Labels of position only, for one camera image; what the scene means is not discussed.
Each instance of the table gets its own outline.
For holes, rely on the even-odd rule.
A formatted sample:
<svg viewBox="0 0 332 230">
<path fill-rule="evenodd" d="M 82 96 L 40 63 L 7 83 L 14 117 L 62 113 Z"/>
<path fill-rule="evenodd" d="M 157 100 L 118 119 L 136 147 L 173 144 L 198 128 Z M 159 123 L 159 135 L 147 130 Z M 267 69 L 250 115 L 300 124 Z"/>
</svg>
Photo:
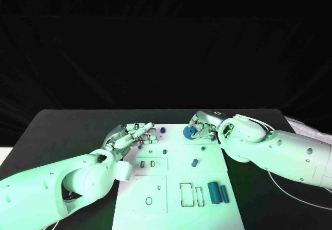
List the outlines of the table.
<svg viewBox="0 0 332 230">
<path fill-rule="evenodd" d="M 276 109 L 219 109 L 242 114 L 276 129 L 293 129 Z M 110 130 L 136 122 L 188 123 L 196 110 L 43 110 L 34 117 L 0 166 L 0 180 L 14 173 L 89 153 L 101 147 Z M 224 153 L 242 223 L 250 229 L 329 229 L 332 211 L 306 205 L 276 187 L 268 174 L 251 162 L 239 163 Z M 319 187 L 274 179 L 297 198 L 332 207 L 332 195 Z M 107 196 L 59 222 L 62 230 L 111 229 L 118 181 Z"/>
</svg>

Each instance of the dark backdrop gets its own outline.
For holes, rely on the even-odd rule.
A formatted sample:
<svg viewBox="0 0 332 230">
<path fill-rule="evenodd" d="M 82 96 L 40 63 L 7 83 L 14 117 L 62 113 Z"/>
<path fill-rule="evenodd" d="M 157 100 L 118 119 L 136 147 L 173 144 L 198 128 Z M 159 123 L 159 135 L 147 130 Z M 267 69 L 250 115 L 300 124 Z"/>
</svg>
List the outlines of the dark backdrop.
<svg viewBox="0 0 332 230">
<path fill-rule="evenodd" d="M 43 109 L 278 108 L 330 133 L 329 13 L 241 7 L 0 1 L 0 145 Z"/>
</svg>

